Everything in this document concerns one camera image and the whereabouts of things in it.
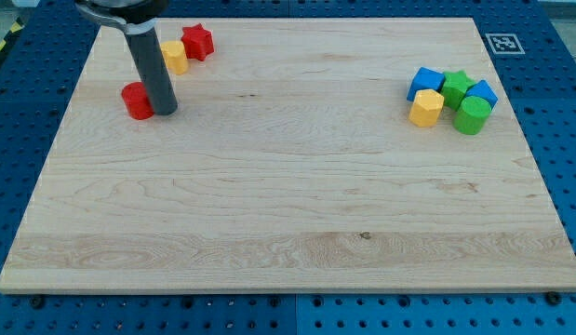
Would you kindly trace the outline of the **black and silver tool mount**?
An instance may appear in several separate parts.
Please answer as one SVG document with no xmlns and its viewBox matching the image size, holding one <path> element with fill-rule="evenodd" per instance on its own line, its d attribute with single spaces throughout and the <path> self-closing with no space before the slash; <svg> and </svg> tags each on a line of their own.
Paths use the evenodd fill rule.
<svg viewBox="0 0 576 335">
<path fill-rule="evenodd" d="M 81 16 L 100 26 L 123 34 L 143 34 L 151 30 L 169 0 L 74 0 Z"/>
</svg>

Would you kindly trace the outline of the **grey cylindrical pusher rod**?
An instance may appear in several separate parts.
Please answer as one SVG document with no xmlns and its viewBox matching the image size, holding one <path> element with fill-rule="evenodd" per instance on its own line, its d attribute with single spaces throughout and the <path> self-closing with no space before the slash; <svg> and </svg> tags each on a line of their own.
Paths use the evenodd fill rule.
<svg viewBox="0 0 576 335">
<path fill-rule="evenodd" d="M 125 38 L 154 113 L 174 114 L 178 109 L 178 101 L 155 29 L 126 34 Z"/>
</svg>

